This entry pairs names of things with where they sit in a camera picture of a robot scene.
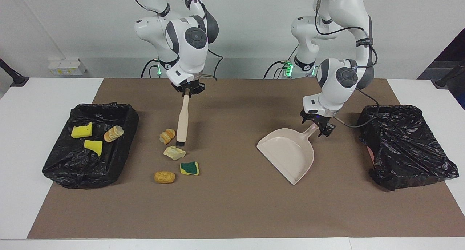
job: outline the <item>black trash bag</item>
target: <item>black trash bag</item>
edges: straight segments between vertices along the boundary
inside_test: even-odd
[[[366,106],[359,117],[363,124],[360,140],[374,155],[370,177],[390,191],[424,186],[458,177],[457,165],[450,161],[428,127],[423,112],[411,105]]]
[[[92,122],[92,136],[74,139],[74,126]],[[123,170],[136,133],[139,116],[130,105],[80,104],[71,109],[70,118],[42,169],[42,173],[66,188],[99,188],[115,182]],[[124,134],[111,143],[103,135],[114,126]],[[102,154],[84,148],[84,140],[103,141]]]

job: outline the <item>dustpan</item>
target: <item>dustpan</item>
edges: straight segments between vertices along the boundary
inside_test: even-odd
[[[292,184],[304,177],[314,162],[314,148],[308,138],[318,129],[312,124],[303,133],[278,129],[257,144],[258,150]]]

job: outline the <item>wooden brush handle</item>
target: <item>wooden brush handle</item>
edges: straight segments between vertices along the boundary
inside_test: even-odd
[[[186,142],[188,124],[189,124],[189,94],[185,94],[184,99],[182,101],[181,112],[179,113],[178,133],[176,136],[176,141]]]

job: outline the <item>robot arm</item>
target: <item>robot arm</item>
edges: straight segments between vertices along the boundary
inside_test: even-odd
[[[198,94],[205,85],[198,82],[202,75],[208,43],[218,36],[218,23],[201,0],[182,0],[193,13],[183,18],[171,9],[166,0],[141,0],[141,5],[156,13],[135,24],[136,34],[151,43],[158,52],[162,73],[178,91]]]
[[[303,121],[315,122],[320,135],[329,136],[335,128],[329,120],[355,88],[363,89],[373,79],[372,25],[364,0],[315,0],[314,8],[316,17],[297,18],[292,24],[292,34],[299,41],[294,58],[296,70],[310,73],[319,50],[315,39],[332,39],[343,30],[349,30],[355,37],[356,59],[325,59],[317,71],[321,93],[303,99],[304,109],[300,113]]]

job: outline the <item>food item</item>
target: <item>food item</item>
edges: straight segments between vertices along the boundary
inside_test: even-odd
[[[165,149],[163,154],[173,160],[178,160],[186,155],[186,151],[179,149],[176,146],[170,146]]]
[[[199,163],[197,162],[181,163],[179,168],[181,170],[181,174],[186,174],[188,176],[191,174],[194,176],[199,175]]]
[[[160,142],[166,145],[174,138],[175,135],[176,132],[173,129],[166,129],[165,132],[160,134]]]
[[[94,151],[98,156],[102,154],[103,141],[84,140],[84,147]]]
[[[105,139],[107,143],[111,143],[123,134],[123,128],[121,128],[120,126],[114,126],[103,135],[103,139]]]
[[[92,122],[88,123],[85,126],[74,126],[73,131],[71,131],[71,137],[81,138],[92,136]]]
[[[159,171],[153,174],[153,179],[159,184],[170,184],[174,182],[176,175],[169,171]]]

